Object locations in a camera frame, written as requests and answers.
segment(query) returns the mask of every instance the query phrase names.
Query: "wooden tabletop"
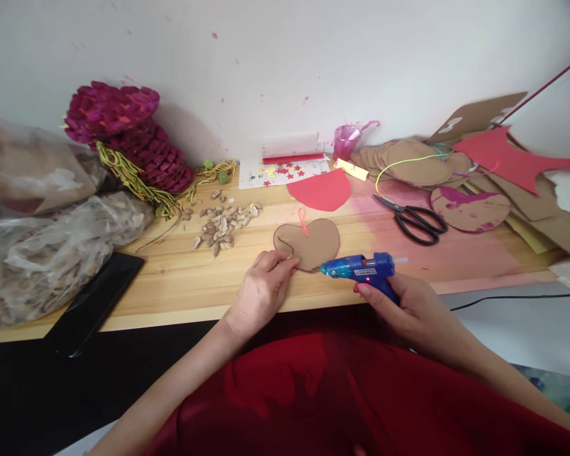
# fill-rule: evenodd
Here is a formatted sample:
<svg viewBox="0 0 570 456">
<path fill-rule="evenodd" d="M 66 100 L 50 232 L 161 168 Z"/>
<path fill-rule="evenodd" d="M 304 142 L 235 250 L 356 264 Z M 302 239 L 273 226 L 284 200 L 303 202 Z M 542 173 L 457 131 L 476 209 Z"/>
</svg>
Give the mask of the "wooden tabletop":
<svg viewBox="0 0 570 456">
<path fill-rule="evenodd" d="M 534 254 L 528 245 L 506 226 L 471 234 L 450 229 L 435 246 L 411 242 L 399 230 L 393 212 L 372 196 L 374 183 L 350 177 L 351 196 L 335 212 L 305 208 L 306 222 L 332 220 L 341 237 L 339 257 L 387 251 L 394 258 L 407 259 L 396 266 L 405 274 L 427 280 L 439 294 L 517 286 L 553 281 L 549 265 L 565 256 L 561 250 Z M 427 191 L 401 182 L 381 182 L 381 192 L 400 205 L 428 206 Z M 217 206 L 210 195 L 221 188 L 234 198 L 234 205 L 259 201 L 264 211 L 249 226 L 234 231 L 235 247 L 213 259 L 205 243 L 193 250 L 193 239 L 207 218 L 199 218 L 200 209 Z M 116 306 L 102 331 L 117 331 L 147 326 L 219 319 L 232 303 L 238 287 L 255 257 L 273 248 L 272 235 L 281 224 L 299 225 L 301 204 L 290 197 L 286 186 L 239 190 L 238 176 L 229 184 L 200 187 L 201 205 L 192 209 L 192 221 L 173 229 L 161 244 L 139 252 L 146 264 L 125 296 Z M 134 253 L 173 224 L 156 220 L 135 243 L 122 251 Z M 322 274 L 297 272 L 291 280 L 283 312 L 359 303 L 353 282 L 331 279 Z M 0 342 L 42 338 L 65 308 L 44 318 L 0 331 Z"/>
</svg>

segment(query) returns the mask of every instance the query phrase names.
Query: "blue hot glue gun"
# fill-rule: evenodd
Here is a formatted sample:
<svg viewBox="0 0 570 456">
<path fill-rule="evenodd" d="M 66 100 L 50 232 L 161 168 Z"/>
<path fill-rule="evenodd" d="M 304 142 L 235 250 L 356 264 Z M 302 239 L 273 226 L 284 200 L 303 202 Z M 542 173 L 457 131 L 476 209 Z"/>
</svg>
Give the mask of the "blue hot glue gun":
<svg viewBox="0 0 570 456">
<path fill-rule="evenodd" d="M 323 263 L 314 269 L 334 279 L 352 279 L 359 283 L 370 284 L 382 291 L 388 298 L 399 305 L 399 296 L 386 281 L 395 274 L 393 257 L 387 252 L 375 252 L 374 258 L 365 259 L 363 255 L 345 256 Z"/>
</svg>

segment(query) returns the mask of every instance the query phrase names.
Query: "red dress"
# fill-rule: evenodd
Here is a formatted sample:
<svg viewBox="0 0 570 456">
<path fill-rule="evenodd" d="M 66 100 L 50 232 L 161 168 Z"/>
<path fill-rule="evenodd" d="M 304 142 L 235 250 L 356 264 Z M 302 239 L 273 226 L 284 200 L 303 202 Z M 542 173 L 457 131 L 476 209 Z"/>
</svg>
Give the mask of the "red dress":
<svg viewBox="0 0 570 456">
<path fill-rule="evenodd" d="M 570 432 L 454 370 L 355 336 L 315 333 L 226 365 L 146 455 L 570 454 Z"/>
</svg>

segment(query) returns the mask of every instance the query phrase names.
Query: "clear plastic bag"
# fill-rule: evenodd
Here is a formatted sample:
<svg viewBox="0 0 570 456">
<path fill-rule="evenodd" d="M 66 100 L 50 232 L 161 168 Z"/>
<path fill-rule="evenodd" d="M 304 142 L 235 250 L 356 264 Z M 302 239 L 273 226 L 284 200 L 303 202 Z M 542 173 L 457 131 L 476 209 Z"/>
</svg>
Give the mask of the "clear plastic bag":
<svg viewBox="0 0 570 456">
<path fill-rule="evenodd" d="M 117 192 L 53 217 L 0 218 L 0 329 L 67 303 L 153 217 L 149 205 Z"/>
<path fill-rule="evenodd" d="M 0 119 L 0 217 L 29 217 L 94 194 L 106 172 L 80 159 L 89 148 Z"/>
</svg>

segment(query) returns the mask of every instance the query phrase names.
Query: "scissor blade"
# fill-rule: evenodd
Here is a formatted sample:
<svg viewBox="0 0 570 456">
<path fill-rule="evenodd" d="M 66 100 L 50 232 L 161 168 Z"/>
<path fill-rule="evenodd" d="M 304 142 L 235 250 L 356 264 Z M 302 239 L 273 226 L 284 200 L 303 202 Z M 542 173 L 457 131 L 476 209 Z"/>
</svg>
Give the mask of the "scissor blade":
<svg viewBox="0 0 570 456">
<path fill-rule="evenodd" d="M 403 208 L 400 205 L 395 204 L 394 202 L 392 202 L 390 199 L 387 199 L 383 196 L 378 195 L 377 193 L 374 193 L 374 196 L 376 197 L 376 199 L 378 201 L 380 201 L 384 206 L 391 208 L 392 210 L 396 210 L 397 212 L 402 212 Z"/>
</svg>

